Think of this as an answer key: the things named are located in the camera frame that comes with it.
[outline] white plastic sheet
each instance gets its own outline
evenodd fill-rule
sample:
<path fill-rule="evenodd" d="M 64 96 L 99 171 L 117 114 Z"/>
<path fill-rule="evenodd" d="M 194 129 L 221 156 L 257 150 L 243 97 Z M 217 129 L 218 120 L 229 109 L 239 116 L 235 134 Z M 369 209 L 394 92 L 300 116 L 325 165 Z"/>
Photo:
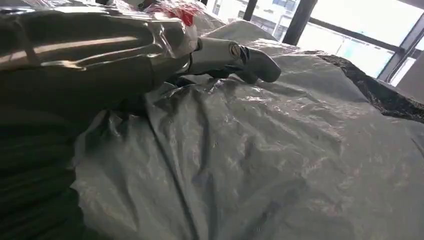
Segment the white plastic sheet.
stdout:
<path fill-rule="evenodd" d="M 135 100 L 138 114 L 99 115 L 75 158 L 89 226 L 132 240 L 424 238 L 421 123 L 382 115 L 339 67 L 249 23 L 210 37 L 273 56 L 279 80 L 198 76 Z"/>

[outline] plastic sheet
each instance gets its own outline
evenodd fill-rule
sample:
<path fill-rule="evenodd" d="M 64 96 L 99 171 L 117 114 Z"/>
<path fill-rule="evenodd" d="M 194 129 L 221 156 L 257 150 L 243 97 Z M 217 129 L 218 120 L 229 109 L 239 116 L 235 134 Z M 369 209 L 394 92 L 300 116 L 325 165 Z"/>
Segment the plastic sheet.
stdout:
<path fill-rule="evenodd" d="M 318 55 L 323 60 L 340 67 L 369 102 L 383 115 L 413 120 L 424 124 L 424 104 L 385 82 L 366 75 L 348 60 L 328 55 Z"/>
<path fill-rule="evenodd" d="M 137 23 L 132 24 L 133 33 L 132 36 L 137 34 L 138 29 L 148 29 L 153 36 L 153 39 L 149 46 L 138 46 L 141 50 L 146 50 L 149 57 L 170 57 L 170 58 L 179 58 L 181 56 L 187 55 L 193 52 L 197 48 L 197 34 L 196 31 L 191 30 L 187 31 L 186 26 L 180 21 L 177 20 L 175 16 L 170 16 L 174 18 L 169 18 L 164 13 L 160 14 L 157 12 L 156 14 L 147 14 L 137 10 L 134 10 L 133 6 L 129 5 L 125 1 L 122 0 L 113 0 L 109 3 L 108 7 L 104 7 L 101 4 L 97 4 L 95 1 L 80 1 L 80 0 L 25 0 L 25 3 L 33 6 L 37 9 L 52 9 L 56 12 L 51 11 L 49 15 L 46 12 L 41 13 L 33 13 L 33 15 L 39 15 L 39 18 L 51 18 L 51 20 L 46 23 L 51 26 L 46 25 L 46 29 L 52 28 L 57 23 L 57 19 L 60 18 L 60 12 L 67 13 L 67 17 L 70 18 L 72 13 L 74 13 L 73 18 L 75 18 L 75 26 L 67 26 L 70 27 L 79 27 L 82 29 L 83 26 L 78 26 L 78 20 L 81 18 L 91 18 L 91 21 L 87 22 L 87 26 L 90 27 L 91 22 L 96 22 L 96 24 L 101 25 L 100 27 L 108 26 L 109 20 L 113 18 L 114 21 L 111 23 L 116 25 L 116 22 L 120 19 L 121 24 L 124 25 L 126 22 L 132 20 L 133 22 L 138 21 Z M 90 16 L 81 16 L 83 13 L 91 13 Z M 29 16 L 29 14 L 25 14 L 23 16 L 13 16 L 10 17 L 10 21 L 24 21 L 26 19 L 33 20 L 35 16 Z M 110 25 L 108 32 L 115 31 L 114 28 L 118 28 L 119 26 Z M 93 28 L 92 34 L 101 35 L 101 33 L 96 32 L 96 29 Z M 46 38 L 54 39 L 50 35 L 51 33 L 44 33 Z M 87 34 L 86 32 L 76 32 L 76 34 Z M 80 38 L 87 38 L 88 36 L 78 36 Z"/>
<path fill-rule="evenodd" d="M 205 6 L 197 0 L 146 0 L 133 7 L 145 13 L 165 12 L 169 17 L 178 17 L 199 36 L 224 25 L 207 13 Z"/>
<path fill-rule="evenodd" d="M 87 224 L 133 240 L 423 239 L 424 125 L 373 107 L 357 68 L 255 29 L 209 36 L 272 55 L 279 81 L 197 76 L 97 116 L 74 159 Z"/>

